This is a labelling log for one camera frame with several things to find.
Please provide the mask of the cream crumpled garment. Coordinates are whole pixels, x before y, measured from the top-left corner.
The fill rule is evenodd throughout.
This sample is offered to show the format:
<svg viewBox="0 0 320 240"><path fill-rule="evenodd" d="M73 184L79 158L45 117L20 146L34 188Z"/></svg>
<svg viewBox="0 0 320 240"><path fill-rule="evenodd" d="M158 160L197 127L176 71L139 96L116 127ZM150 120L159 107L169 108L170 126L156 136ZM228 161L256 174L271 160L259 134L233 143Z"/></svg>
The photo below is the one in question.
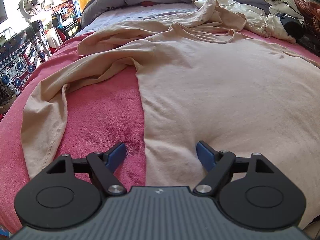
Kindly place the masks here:
<svg viewBox="0 0 320 240"><path fill-rule="evenodd" d="M206 0L193 0L201 7ZM304 21L293 0L217 0L220 7L246 16L245 29L262 37L274 37L292 44L303 36L302 30L290 30L289 24L300 28Z"/></svg>

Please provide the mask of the lavender bed sheet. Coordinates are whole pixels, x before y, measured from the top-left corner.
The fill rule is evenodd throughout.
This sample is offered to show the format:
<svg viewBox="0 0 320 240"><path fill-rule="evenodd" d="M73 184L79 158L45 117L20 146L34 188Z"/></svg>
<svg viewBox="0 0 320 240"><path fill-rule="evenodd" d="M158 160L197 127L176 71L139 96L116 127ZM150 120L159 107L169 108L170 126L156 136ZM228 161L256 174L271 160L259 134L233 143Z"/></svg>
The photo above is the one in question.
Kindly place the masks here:
<svg viewBox="0 0 320 240"><path fill-rule="evenodd" d="M132 6L103 12L92 23L77 33L77 36L95 32L102 27L127 20L140 21L164 15L192 12L198 9L193 3L157 4L150 7Z"/></svg>

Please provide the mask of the beige long sleeve shirt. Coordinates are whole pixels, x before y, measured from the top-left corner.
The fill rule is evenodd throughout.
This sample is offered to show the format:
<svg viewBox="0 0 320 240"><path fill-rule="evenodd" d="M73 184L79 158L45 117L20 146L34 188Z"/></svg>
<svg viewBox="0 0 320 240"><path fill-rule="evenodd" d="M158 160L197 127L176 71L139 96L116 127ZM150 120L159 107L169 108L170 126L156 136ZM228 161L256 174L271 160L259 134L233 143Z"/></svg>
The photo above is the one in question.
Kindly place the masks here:
<svg viewBox="0 0 320 240"><path fill-rule="evenodd" d="M319 215L319 59L234 30L131 22L84 38L79 59L42 80L23 111L30 177L65 133L66 95L107 85L128 68L144 112L146 184L190 185L204 175L195 145L268 157L305 194L301 226Z"/></svg>

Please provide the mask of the patterned blue cloth cabinet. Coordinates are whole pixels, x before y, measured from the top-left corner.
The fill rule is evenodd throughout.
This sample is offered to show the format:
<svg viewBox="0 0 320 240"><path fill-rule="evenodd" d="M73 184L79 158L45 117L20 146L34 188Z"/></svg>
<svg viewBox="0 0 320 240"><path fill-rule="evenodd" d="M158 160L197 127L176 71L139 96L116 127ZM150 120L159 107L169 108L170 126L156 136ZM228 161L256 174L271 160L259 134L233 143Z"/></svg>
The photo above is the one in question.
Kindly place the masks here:
<svg viewBox="0 0 320 240"><path fill-rule="evenodd" d="M36 68L51 56L43 29L17 33L1 47L1 104L19 96Z"/></svg>

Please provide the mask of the red plaid cloth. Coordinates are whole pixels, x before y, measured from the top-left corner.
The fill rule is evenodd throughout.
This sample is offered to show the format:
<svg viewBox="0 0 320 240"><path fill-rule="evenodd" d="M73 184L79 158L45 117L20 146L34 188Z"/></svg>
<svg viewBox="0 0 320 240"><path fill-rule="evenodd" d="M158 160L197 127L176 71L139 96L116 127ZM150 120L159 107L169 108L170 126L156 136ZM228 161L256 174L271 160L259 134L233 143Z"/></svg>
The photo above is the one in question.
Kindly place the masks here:
<svg viewBox="0 0 320 240"><path fill-rule="evenodd" d="M304 0L294 0L299 12L304 17L304 25L308 31L317 38L320 35L319 20L320 9L316 2L306 2Z"/></svg>

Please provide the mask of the dark navy garment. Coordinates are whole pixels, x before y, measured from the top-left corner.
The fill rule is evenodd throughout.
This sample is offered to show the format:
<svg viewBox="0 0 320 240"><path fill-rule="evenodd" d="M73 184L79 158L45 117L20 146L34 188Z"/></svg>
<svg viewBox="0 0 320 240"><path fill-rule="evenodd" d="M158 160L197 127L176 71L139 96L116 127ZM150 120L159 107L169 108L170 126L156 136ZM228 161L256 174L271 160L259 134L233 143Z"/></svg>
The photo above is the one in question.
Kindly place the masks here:
<svg viewBox="0 0 320 240"><path fill-rule="evenodd" d="M281 24L283 25L288 35L297 40L303 37L305 31L303 25L297 18L284 13L279 14L277 17L280 19Z"/></svg>

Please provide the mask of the white desk fan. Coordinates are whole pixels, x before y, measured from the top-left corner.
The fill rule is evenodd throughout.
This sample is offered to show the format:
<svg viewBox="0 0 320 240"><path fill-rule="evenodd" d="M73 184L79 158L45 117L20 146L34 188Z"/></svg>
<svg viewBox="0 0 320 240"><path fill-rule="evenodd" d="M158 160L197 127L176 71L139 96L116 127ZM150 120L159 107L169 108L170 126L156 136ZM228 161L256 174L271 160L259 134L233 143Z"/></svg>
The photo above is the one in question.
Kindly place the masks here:
<svg viewBox="0 0 320 240"><path fill-rule="evenodd" d="M30 22L33 16L38 15L44 9L45 0L20 0L18 10L23 18Z"/></svg>

